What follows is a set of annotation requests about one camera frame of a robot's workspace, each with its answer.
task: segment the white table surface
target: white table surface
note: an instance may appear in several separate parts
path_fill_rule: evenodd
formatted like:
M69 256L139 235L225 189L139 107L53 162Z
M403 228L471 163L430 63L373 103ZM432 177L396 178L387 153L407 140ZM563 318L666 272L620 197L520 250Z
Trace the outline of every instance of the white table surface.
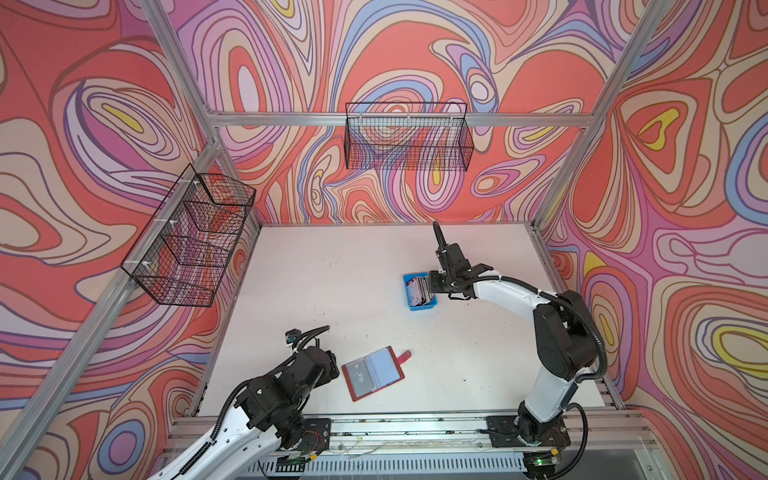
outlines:
M525 226L448 225L472 264L486 263L551 290ZM392 346L404 380L353 402L341 375L314 389L305 413L516 409L541 366L533 326L489 302L438 297L412 312L402 276L437 270L431 226L265 227L256 244L198 415L217 415L242 380L290 356L285 332L330 325L320 336L341 365ZM602 406L592 381L574 401Z

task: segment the black wire basket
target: black wire basket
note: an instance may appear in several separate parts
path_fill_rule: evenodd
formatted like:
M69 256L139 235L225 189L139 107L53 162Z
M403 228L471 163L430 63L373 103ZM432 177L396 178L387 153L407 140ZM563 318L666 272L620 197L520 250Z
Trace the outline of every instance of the black wire basket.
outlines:
M213 305L255 198L252 187L226 175L195 174L129 274L159 304Z
M462 102L346 104L348 170L463 170L475 144Z

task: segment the colorful swirl backdrop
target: colorful swirl backdrop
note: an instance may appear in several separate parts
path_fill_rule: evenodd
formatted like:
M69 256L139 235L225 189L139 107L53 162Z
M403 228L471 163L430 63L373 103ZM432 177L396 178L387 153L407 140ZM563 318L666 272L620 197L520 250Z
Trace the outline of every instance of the colorful swirl backdrop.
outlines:
M0 435L202 149L181 98L133 2L0 2ZM145 477L252 242L215 307L131 297L17 478Z
M589 112L643 9L161 3L218 111L455 99ZM764 3L679 2L545 231L599 320L614 381L684 478L760 478L768 465L767 45ZM341 129L222 131L271 223L530 220L576 133L476 127L469 171L444 174L350 173ZM138 0L0 0L0 434L203 144ZM22 478L148 474L254 237L208 310L136 294Z
M676 2L545 238L680 478L768 475L768 5Z
M215 111L464 101L589 112L644 8L610 0L219 0L170 13ZM530 220L577 129L472 129L466 173L349 172L343 128L228 127L266 223Z

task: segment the vent grille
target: vent grille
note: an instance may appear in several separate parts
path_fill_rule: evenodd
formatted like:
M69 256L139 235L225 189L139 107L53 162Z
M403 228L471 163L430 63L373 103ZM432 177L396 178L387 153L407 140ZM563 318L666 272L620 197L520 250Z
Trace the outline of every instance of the vent grille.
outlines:
M270 477L296 476L299 469L281 472L276 459L261 462ZM344 455L321 455L304 468L303 477L342 475L397 475L420 473L503 473L525 472L523 454L520 452L483 452L457 454L399 454L367 455L365 458L349 458ZM241 478L263 477L259 465L253 463Z

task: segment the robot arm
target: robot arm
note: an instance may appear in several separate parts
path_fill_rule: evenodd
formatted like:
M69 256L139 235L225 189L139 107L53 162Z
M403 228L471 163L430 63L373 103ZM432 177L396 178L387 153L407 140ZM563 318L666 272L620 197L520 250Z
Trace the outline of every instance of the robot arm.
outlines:
M531 394L518 407L518 439L537 445L560 419L578 383L598 379L607 368L602 338L581 296L539 290L526 282L503 276L490 266L471 266L458 244L448 245L437 222L433 224L440 271L429 272L433 293L452 300L480 299L495 303L533 325L541 369ZM596 373L579 372L599 357Z
M293 447L306 431L301 411L313 388L339 376L336 356L306 344L328 326L286 340L296 352L266 375L246 380L230 394L214 427L150 480L235 478L281 446Z

